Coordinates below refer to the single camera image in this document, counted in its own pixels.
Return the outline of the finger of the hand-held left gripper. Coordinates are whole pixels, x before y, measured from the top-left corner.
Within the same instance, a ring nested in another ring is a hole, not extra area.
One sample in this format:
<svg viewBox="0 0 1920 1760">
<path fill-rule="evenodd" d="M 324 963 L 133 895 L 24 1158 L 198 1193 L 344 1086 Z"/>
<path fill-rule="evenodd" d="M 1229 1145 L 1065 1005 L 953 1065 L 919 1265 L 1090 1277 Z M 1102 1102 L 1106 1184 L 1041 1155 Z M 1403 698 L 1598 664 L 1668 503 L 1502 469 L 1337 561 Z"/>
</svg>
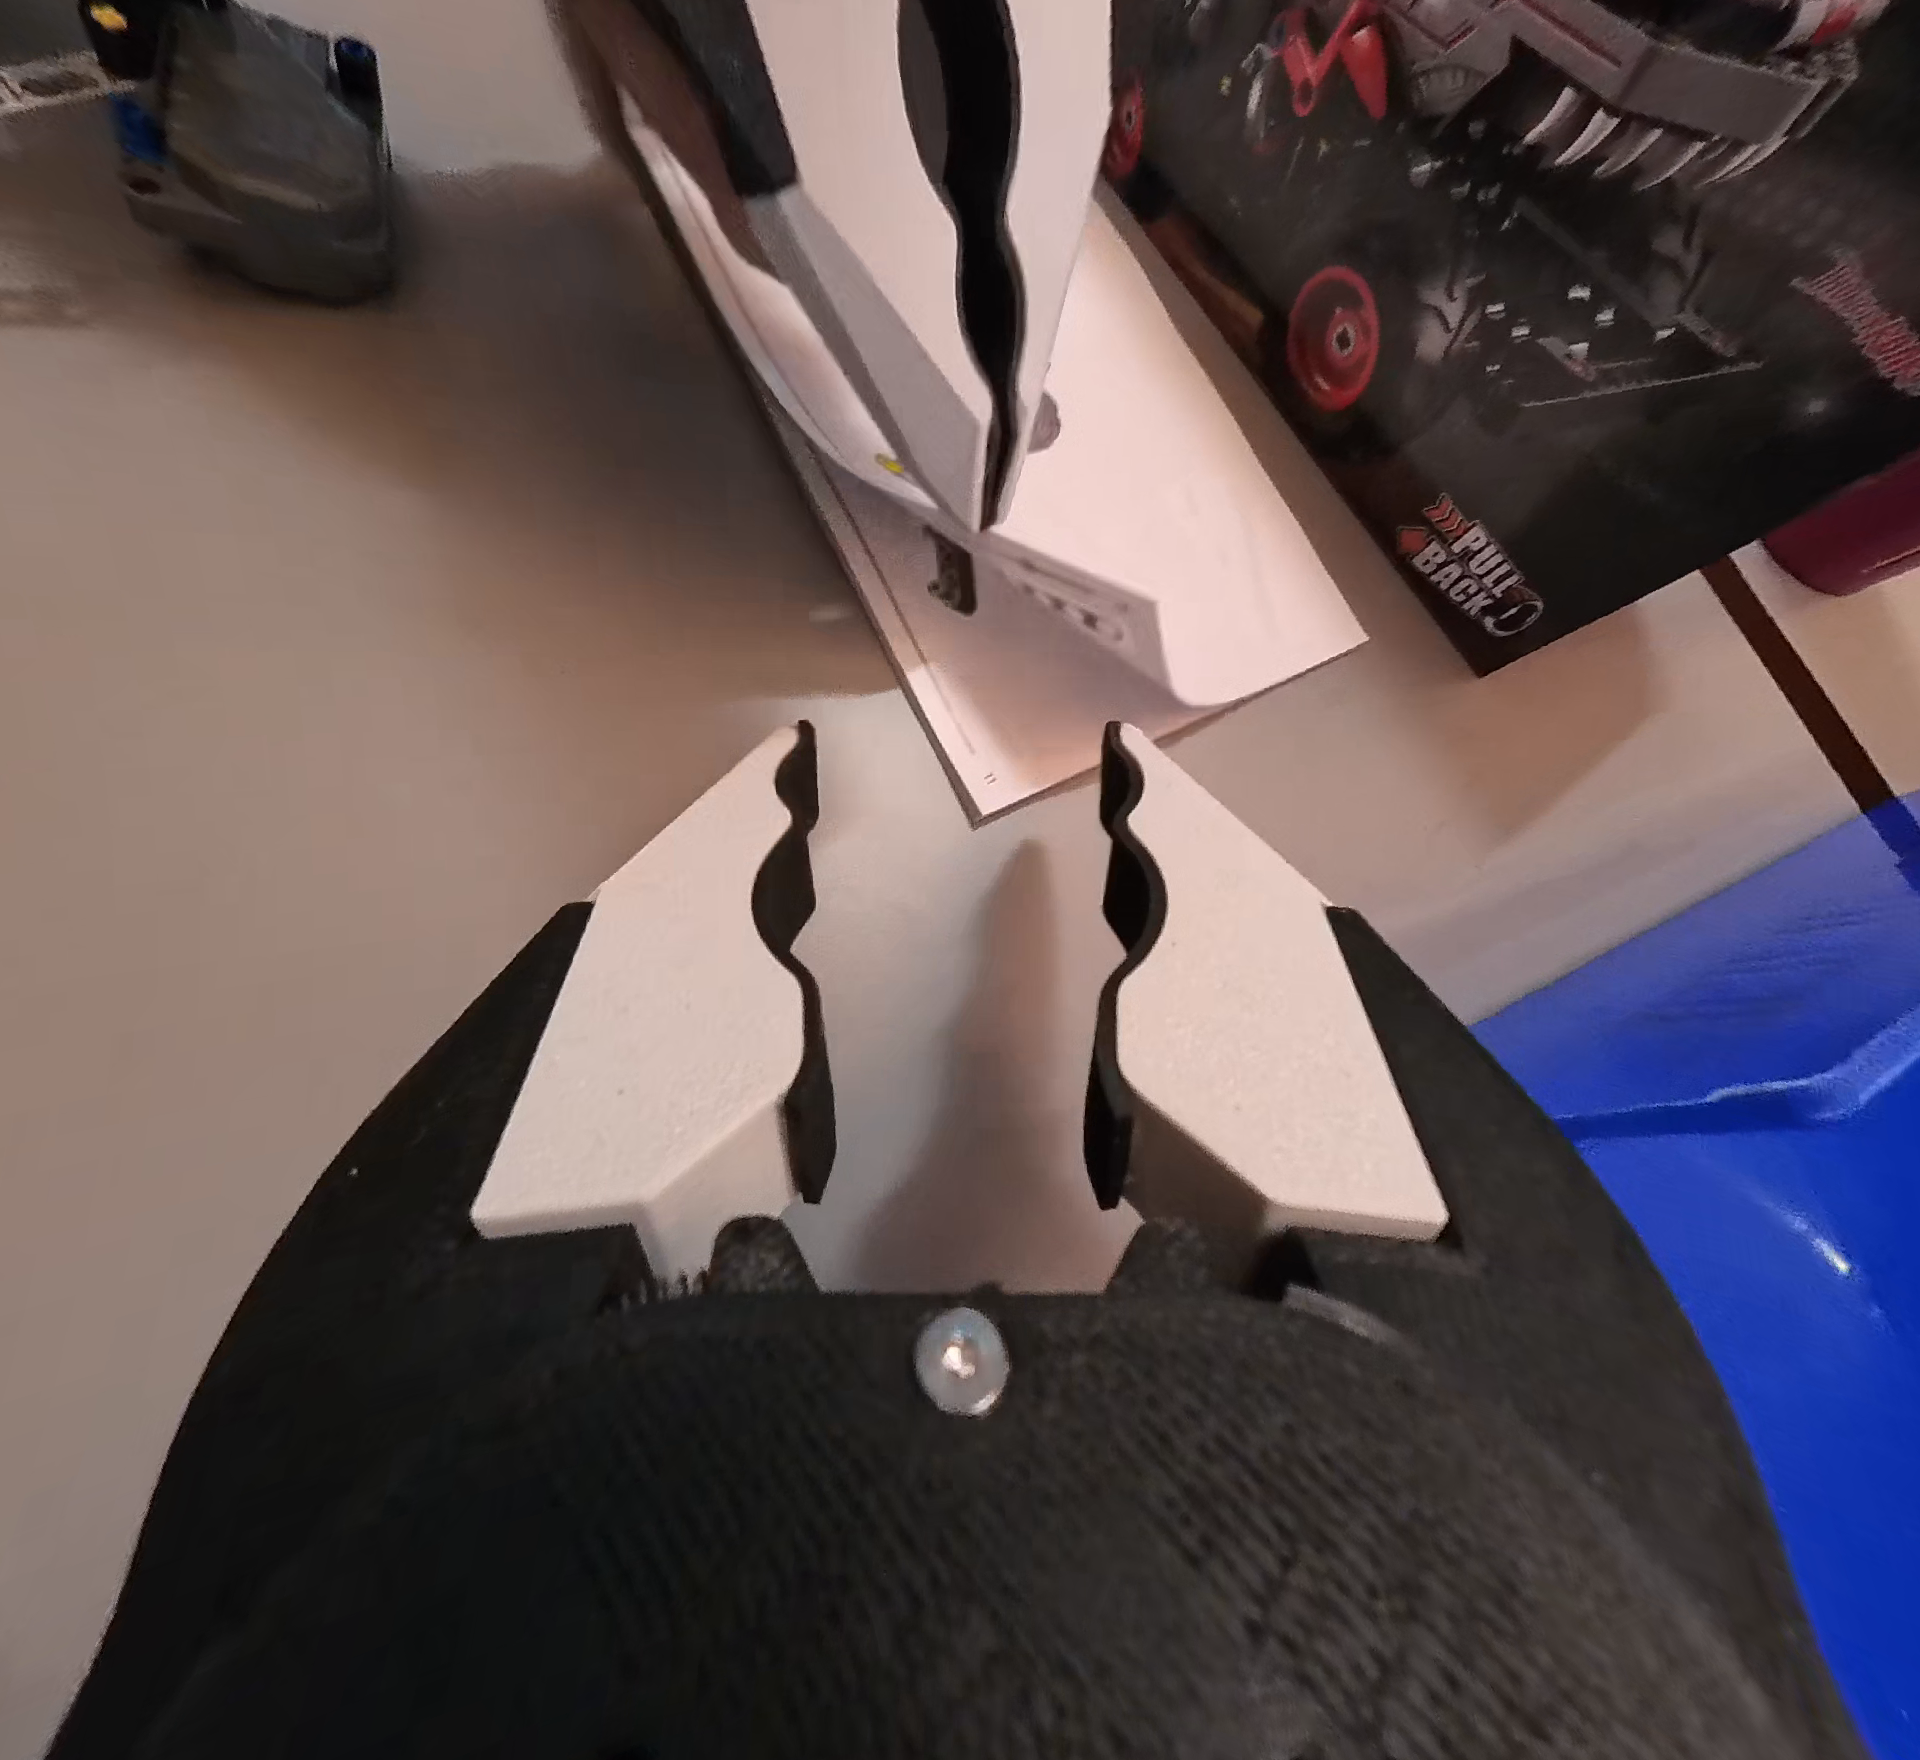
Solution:
<svg viewBox="0 0 1920 1760">
<path fill-rule="evenodd" d="M 910 127 L 902 0 L 743 0 L 794 181 L 752 227 L 887 455 L 962 533 L 982 525 L 989 387 L 959 311 L 959 245 Z"/>
<path fill-rule="evenodd" d="M 1012 491 L 1044 396 L 1111 114 L 1113 0 L 995 0 L 1012 55 L 1012 159 L 989 258 L 1016 294 L 1012 372 L 995 378 L 987 491 Z"/>
</svg>

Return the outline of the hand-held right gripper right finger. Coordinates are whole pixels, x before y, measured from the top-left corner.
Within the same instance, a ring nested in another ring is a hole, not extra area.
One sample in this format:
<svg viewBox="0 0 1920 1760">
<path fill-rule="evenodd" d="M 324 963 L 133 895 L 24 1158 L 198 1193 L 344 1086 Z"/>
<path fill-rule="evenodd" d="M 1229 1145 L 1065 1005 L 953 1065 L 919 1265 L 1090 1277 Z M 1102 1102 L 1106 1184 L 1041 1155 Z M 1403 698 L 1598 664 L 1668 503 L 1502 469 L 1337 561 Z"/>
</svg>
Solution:
<svg viewBox="0 0 1920 1760">
<path fill-rule="evenodd" d="M 1093 1197 L 1251 1277 L 1288 1231 L 1433 1246 L 1448 1201 L 1330 897 L 1131 723 L 1102 730 Z"/>
</svg>

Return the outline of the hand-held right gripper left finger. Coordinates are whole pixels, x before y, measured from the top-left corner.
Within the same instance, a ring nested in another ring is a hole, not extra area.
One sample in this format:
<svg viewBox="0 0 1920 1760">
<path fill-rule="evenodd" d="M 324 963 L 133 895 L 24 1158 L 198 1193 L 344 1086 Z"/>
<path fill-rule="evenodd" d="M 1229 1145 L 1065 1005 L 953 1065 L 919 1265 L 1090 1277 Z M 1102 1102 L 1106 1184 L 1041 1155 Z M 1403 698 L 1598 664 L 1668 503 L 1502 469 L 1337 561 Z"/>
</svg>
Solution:
<svg viewBox="0 0 1920 1760">
<path fill-rule="evenodd" d="M 762 739 L 590 897 L 470 1208 L 481 1238 L 628 1227 L 692 1277 L 730 1221 L 818 1204 L 839 1155 L 818 912 L 818 734 Z"/>
</svg>

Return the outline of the grey toy brick assembly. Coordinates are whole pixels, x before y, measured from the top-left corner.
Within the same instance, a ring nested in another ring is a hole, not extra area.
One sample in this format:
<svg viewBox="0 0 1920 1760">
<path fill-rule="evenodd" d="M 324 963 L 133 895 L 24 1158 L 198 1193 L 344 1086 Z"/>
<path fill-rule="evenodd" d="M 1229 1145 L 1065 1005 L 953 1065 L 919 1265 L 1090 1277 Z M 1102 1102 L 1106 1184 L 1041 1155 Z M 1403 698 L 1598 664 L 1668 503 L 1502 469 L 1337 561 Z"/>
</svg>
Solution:
<svg viewBox="0 0 1920 1760">
<path fill-rule="evenodd" d="M 278 295 L 399 273 L 378 50 L 238 0 L 79 0 L 136 224 Z"/>
</svg>

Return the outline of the white instruction booklet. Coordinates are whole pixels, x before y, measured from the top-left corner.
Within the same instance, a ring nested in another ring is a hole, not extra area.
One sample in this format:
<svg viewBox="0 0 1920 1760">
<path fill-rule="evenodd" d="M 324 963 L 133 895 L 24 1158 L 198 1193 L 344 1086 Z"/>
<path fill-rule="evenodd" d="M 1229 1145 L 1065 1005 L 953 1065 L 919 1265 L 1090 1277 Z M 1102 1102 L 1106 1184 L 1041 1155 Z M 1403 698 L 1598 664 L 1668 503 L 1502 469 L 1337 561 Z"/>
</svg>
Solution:
<svg viewBox="0 0 1920 1760">
<path fill-rule="evenodd" d="M 1005 518 L 965 548 L 974 596 L 953 609 L 931 499 L 852 379 L 788 287 L 737 253 L 636 104 L 620 113 L 972 824 L 1090 776 L 1111 719 L 1162 740 L 1363 642 L 1102 195 L 1044 378 L 1060 425 L 1026 455 Z"/>
</svg>

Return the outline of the blue plastic bin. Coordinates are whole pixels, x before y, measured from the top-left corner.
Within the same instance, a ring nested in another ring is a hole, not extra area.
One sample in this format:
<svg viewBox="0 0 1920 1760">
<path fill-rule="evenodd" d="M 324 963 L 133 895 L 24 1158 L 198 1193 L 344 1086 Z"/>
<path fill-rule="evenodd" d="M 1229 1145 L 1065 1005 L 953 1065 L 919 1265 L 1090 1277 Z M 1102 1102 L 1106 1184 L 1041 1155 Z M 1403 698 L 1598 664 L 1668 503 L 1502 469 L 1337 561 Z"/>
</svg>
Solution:
<svg viewBox="0 0 1920 1760">
<path fill-rule="evenodd" d="M 1872 1754 L 1917 1754 L 1917 797 L 1474 1027 L 1699 1336 Z"/>
</svg>

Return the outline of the black toy set box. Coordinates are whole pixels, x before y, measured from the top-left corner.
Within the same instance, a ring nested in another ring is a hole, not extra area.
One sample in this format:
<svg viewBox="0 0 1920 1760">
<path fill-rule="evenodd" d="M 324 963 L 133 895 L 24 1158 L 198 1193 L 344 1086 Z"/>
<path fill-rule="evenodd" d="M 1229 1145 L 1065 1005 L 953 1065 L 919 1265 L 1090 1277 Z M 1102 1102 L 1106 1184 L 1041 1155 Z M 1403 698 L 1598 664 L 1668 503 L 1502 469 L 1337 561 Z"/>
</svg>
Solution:
<svg viewBox="0 0 1920 1760">
<path fill-rule="evenodd" d="M 1119 201 L 1474 672 L 1915 464 L 1917 0 L 1113 0 Z"/>
</svg>

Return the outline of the maroon tumbler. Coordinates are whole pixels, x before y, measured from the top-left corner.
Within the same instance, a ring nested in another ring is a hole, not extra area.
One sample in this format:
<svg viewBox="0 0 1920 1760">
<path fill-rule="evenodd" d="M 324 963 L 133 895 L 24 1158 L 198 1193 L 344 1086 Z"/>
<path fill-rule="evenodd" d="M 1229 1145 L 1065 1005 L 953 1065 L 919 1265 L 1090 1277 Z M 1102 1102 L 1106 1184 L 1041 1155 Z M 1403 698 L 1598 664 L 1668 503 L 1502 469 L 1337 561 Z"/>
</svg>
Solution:
<svg viewBox="0 0 1920 1760">
<path fill-rule="evenodd" d="M 1764 537 L 1799 587 L 1855 596 L 1917 569 L 1917 451 Z"/>
</svg>

